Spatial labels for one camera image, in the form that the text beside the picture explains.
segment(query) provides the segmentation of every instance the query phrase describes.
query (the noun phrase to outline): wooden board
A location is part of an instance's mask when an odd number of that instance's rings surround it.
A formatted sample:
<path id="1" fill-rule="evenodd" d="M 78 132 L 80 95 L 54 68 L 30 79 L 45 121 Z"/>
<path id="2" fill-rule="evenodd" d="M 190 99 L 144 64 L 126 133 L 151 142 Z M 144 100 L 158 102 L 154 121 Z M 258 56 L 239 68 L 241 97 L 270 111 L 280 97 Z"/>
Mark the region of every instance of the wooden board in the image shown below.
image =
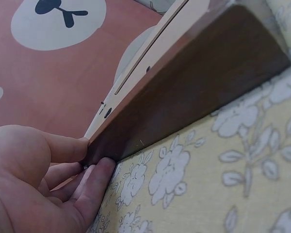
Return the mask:
<path id="1" fill-rule="evenodd" d="M 116 161 L 184 128 L 290 66 L 244 6 L 205 14 L 110 111 L 84 165 Z"/>

